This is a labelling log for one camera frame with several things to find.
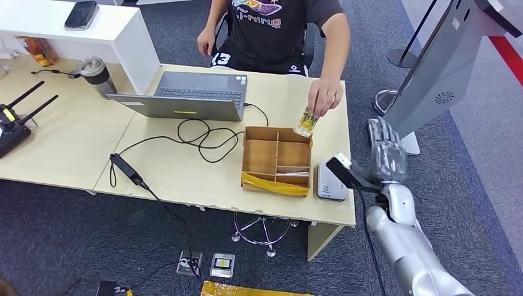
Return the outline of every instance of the black cable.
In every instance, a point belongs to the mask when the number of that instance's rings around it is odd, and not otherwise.
[[[76,281],[73,282],[73,284],[71,284],[69,286],[69,288],[64,293],[61,293],[59,296],[73,295],[73,293],[76,291],[78,286],[80,286],[81,280],[82,280],[82,278],[79,277]]]
[[[262,110],[260,109],[258,106],[254,105],[254,104],[248,104],[248,103],[244,103],[244,106],[245,107],[255,107],[256,109],[258,109],[262,114],[263,116],[265,116],[265,121],[266,121],[266,124],[267,126],[269,126],[269,118],[267,117],[267,114]],[[207,127],[207,131],[204,132],[203,134],[201,134],[200,136],[192,139],[192,140],[185,140],[182,138],[182,136],[180,135],[180,129],[182,127],[182,125],[184,125],[185,123],[187,122],[190,122],[190,121],[198,121],[198,122],[201,122],[205,125],[205,127]],[[209,135],[214,132],[214,131],[229,131],[232,136],[230,136],[229,138],[227,138],[227,140],[223,141],[220,145],[217,145],[217,146],[205,146],[204,145],[204,142],[205,140],[209,137]],[[123,154],[124,152],[126,152],[127,150],[133,148],[133,147],[136,147],[137,145],[140,145],[142,144],[143,142],[147,142],[147,141],[151,141],[151,140],[154,140],[154,139],[167,139],[167,140],[171,140],[175,143],[178,143],[178,144],[187,144],[187,145],[190,145],[190,146],[194,146],[194,147],[197,147],[198,148],[198,152],[200,153],[200,156],[208,163],[217,163],[217,162],[220,162],[222,161],[225,157],[227,157],[232,151],[233,149],[236,147],[236,145],[238,145],[240,139],[238,137],[238,135],[244,133],[243,131],[240,131],[240,132],[235,132],[233,131],[232,129],[230,128],[211,128],[205,121],[203,120],[200,120],[200,119],[187,119],[187,120],[184,120],[182,121],[179,125],[178,125],[178,129],[176,130],[176,133],[177,133],[177,136],[178,136],[178,139],[173,139],[171,137],[168,137],[168,136],[156,136],[156,137],[151,137],[151,138],[147,138],[147,139],[143,139],[139,142],[136,142],[134,143],[133,145],[130,145],[129,147],[123,149],[119,154]],[[230,140],[232,139],[235,139],[234,141],[234,145],[222,156],[220,157],[219,159],[217,160],[209,160],[208,158],[206,158],[202,152],[202,149],[217,149],[217,148],[220,148],[222,147],[223,145],[225,145],[227,142],[229,142]],[[111,161],[111,166],[109,168],[109,183],[112,187],[116,187],[117,185],[117,178],[116,178],[116,172],[115,172],[115,169],[114,169],[114,163]],[[201,275],[201,271],[200,271],[200,266],[198,265],[198,261],[193,259],[192,257],[192,234],[191,232],[189,231],[189,227],[187,225],[187,221],[185,221],[183,218],[181,218],[180,216],[178,216],[177,214],[173,213],[168,207],[167,205],[164,203],[164,201],[162,201],[150,188],[149,186],[145,183],[145,182],[142,182],[139,184],[143,189],[147,190],[163,207],[164,209],[172,216],[174,216],[177,220],[179,220],[180,222],[182,222],[183,224],[183,227],[184,227],[184,230],[185,230],[185,233],[187,234],[188,238],[189,238],[189,241],[188,241],[188,248],[189,248],[189,257],[190,259],[187,261],[189,267],[191,268],[192,270],[192,273],[194,273],[194,276],[196,276],[197,278],[200,278],[200,275]]]
[[[201,272],[200,272],[200,266],[198,265],[198,261],[193,259],[192,258],[192,248],[191,248],[191,245],[192,245],[192,233],[189,231],[189,226],[187,225],[187,221],[185,221],[183,218],[181,218],[180,216],[178,216],[177,214],[175,214],[173,211],[171,211],[167,205],[165,204],[165,202],[163,200],[161,200],[150,188],[149,186],[145,183],[145,182],[142,182],[140,184],[140,187],[142,187],[143,189],[149,191],[149,193],[156,199],[158,200],[158,202],[160,203],[160,205],[163,206],[163,208],[169,213],[171,214],[173,217],[175,217],[176,219],[178,219],[180,222],[182,222],[183,224],[183,228],[185,230],[185,233],[187,234],[187,236],[189,237],[189,242],[187,243],[188,244],[188,247],[189,247],[189,257],[191,259],[189,259],[187,261],[189,267],[191,268],[192,270],[192,273],[194,273],[194,276],[197,277],[197,278],[200,278],[200,275],[201,275]]]
[[[419,203],[423,204],[423,200],[421,200],[421,198],[420,198],[417,194],[415,194],[415,193],[412,192],[412,191],[411,191],[411,193],[412,193],[416,198],[418,198]]]
[[[267,126],[269,126],[269,118],[267,117],[267,114],[265,114],[265,112],[262,109],[260,109],[258,106],[254,105],[254,104],[249,104],[249,103],[244,103],[244,106],[255,107],[256,109],[258,109],[263,114],[263,116],[265,116],[265,122],[267,123]]]
[[[53,70],[48,70],[48,69],[43,69],[43,70],[40,70],[40,71],[31,71],[31,74],[38,74],[40,72],[51,72],[51,73],[55,73],[55,74],[65,74],[65,75],[72,75],[74,78],[78,78],[81,76],[80,73],[65,73],[65,72],[62,72],[60,70],[56,70],[56,69],[53,69]]]
[[[263,116],[265,117],[266,125],[269,126],[269,118],[267,117],[267,114],[262,109],[260,109],[258,106],[254,105],[254,104],[249,104],[249,103],[244,103],[244,106],[246,106],[246,107],[255,107],[256,109],[258,109],[263,114]],[[205,131],[203,134],[201,134],[200,136],[198,136],[198,137],[196,137],[196,138],[194,138],[192,140],[185,140],[185,139],[183,139],[181,137],[181,135],[180,135],[181,127],[185,123],[190,122],[190,121],[198,121],[198,122],[203,123],[205,125],[205,127],[207,128],[207,131]],[[207,140],[207,138],[210,136],[210,134],[212,132],[216,132],[216,131],[229,131],[232,134],[232,136],[227,138],[220,145],[217,145],[217,146],[205,146],[204,145],[205,140]],[[235,131],[233,131],[230,128],[211,128],[209,126],[209,124],[207,124],[207,122],[205,122],[205,121],[203,121],[201,119],[187,119],[187,120],[182,121],[178,125],[178,128],[176,129],[176,135],[177,135],[179,140],[173,139],[173,138],[168,137],[168,136],[156,136],[156,137],[143,139],[143,140],[138,141],[138,142],[134,143],[133,145],[130,145],[129,147],[123,149],[120,152],[120,155],[123,154],[124,152],[126,152],[127,150],[142,144],[143,142],[147,142],[147,141],[151,141],[151,140],[155,140],[155,139],[167,139],[167,140],[173,141],[173,142],[178,143],[178,144],[187,144],[187,145],[190,145],[190,146],[194,146],[194,147],[198,148],[198,153],[200,154],[200,156],[206,162],[208,162],[208,163],[218,163],[218,162],[222,161],[225,157],[227,157],[234,150],[234,148],[236,148],[236,146],[240,142],[239,135],[242,134],[242,133],[244,133],[244,132],[243,131],[235,132]],[[227,144],[232,139],[235,140],[234,141],[234,145],[222,157],[220,157],[220,158],[218,158],[216,160],[209,160],[207,157],[205,157],[205,155],[203,153],[203,149],[218,149],[218,148],[224,146],[225,144]],[[109,168],[109,183],[110,183],[110,185],[113,188],[115,188],[116,185],[117,185],[116,172],[114,170],[113,163],[111,163],[111,166]]]
[[[361,190],[358,190],[358,194],[360,195],[361,203],[363,204],[363,228],[365,229],[365,236],[367,237],[367,241],[369,242],[369,246],[371,248],[371,256],[373,258],[374,268],[376,269],[379,287],[381,289],[381,294],[383,296],[387,296],[387,294],[385,293],[385,287],[383,286],[383,280],[381,279],[381,273],[379,272],[379,266],[377,265],[376,253],[374,252],[374,246],[371,240],[371,235],[369,234],[369,229],[367,227],[367,209],[365,205],[365,199],[363,198],[363,193],[361,192]]]
[[[142,282],[140,282],[139,284],[136,284],[136,285],[133,285],[133,286],[130,286],[128,289],[130,290],[134,290],[135,288],[145,284],[146,282],[148,282],[157,272],[159,272],[161,269],[164,269],[168,266],[172,266],[172,265],[177,265],[178,263],[180,263],[181,261],[178,261],[178,262],[171,262],[171,263],[167,263],[167,264],[164,264],[160,267],[158,267],[157,269],[155,269],[145,280],[143,280]]]

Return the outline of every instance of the white shelf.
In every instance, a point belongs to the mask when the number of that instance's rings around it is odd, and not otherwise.
[[[116,40],[134,15],[136,7],[98,5],[93,23],[85,31],[68,31],[64,23],[76,4],[52,0],[0,0],[0,31],[52,39],[83,39],[97,43]]]
[[[68,31],[74,2],[0,0],[0,34],[49,39],[66,59],[100,56],[122,65],[137,94],[145,94],[160,68],[149,32],[136,7],[98,5],[91,26]]]
[[[138,0],[136,5],[159,4],[159,3],[169,3],[169,2],[184,2],[184,1],[193,1],[193,0]]]

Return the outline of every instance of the yellow tape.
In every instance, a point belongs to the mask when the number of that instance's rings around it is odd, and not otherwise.
[[[314,296],[311,294],[296,294],[289,292],[267,291],[242,288],[205,281],[200,296]]]
[[[307,195],[309,188],[298,185],[286,184],[282,182],[267,181],[256,178],[252,175],[242,172],[242,182],[265,189],[267,191],[287,194],[287,195]]]
[[[196,114],[195,111],[176,111],[176,110],[174,110],[173,113],[178,113],[178,114]]]
[[[4,109],[4,114],[6,115],[7,119],[9,119],[10,121],[15,121],[15,117],[11,114],[11,112],[9,112],[9,110]]]

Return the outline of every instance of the wifi router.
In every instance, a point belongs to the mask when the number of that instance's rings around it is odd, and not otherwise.
[[[43,105],[36,108],[35,111],[32,111],[31,114],[20,118],[13,110],[13,107],[42,86],[42,84],[44,84],[44,81],[37,83],[9,105],[0,104],[0,158],[6,156],[6,154],[31,136],[31,129],[25,123],[58,98],[58,95],[53,96]]]

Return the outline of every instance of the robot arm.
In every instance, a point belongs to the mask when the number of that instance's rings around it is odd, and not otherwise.
[[[385,132],[373,143],[370,167],[359,167],[342,154],[328,161],[327,167],[348,188],[376,193],[377,205],[369,209],[366,222],[394,270],[403,295],[473,296],[448,274],[432,250],[416,219],[413,195],[400,183],[405,178],[405,151],[390,126],[382,120],[379,124]]]

